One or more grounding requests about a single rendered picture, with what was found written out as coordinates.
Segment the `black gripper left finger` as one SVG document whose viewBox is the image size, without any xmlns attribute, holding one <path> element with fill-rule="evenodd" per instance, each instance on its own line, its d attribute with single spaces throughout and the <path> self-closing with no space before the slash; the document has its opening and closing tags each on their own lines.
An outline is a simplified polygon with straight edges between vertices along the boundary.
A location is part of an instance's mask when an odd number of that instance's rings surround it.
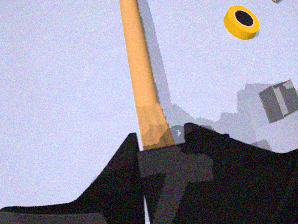
<svg viewBox="0 0 298 224">
<path fill-rule="evenodd" d="M 112 159 L 76 200 L 67 204 L 4 206 L 0 224 L 145 224 L 145 194 L 130 132 Z"/>
</svg>

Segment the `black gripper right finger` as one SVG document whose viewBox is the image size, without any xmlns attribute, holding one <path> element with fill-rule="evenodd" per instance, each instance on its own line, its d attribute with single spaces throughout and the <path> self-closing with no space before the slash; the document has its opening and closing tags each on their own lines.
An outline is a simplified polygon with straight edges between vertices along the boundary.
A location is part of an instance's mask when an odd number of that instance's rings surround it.
<svg viewBox="0 0 298 224">
<path fill-rule="evenodd" d="M 188 143 L 220 136 L 220 133 L 189 121 L 184 123 L 184 136 Z M 242 216 L 229 224 L 274 224 L 298 183 L 298 149 L 278 153 L 231 137 L 230 143 Z"/>
</svg>

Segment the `grey open-top box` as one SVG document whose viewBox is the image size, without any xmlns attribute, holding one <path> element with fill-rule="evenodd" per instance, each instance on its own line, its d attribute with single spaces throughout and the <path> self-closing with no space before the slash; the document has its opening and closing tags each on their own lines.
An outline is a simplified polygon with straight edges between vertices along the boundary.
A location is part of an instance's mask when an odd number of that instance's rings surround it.
<svg viewBox="0 0 298 224">
<path fill-rule="evenodd" d="M 269 88 L 258 93 L 269 123 L 285 119 L 298 111 L 298 93 L 290 79 L 271 84 Z"/>
</svg>

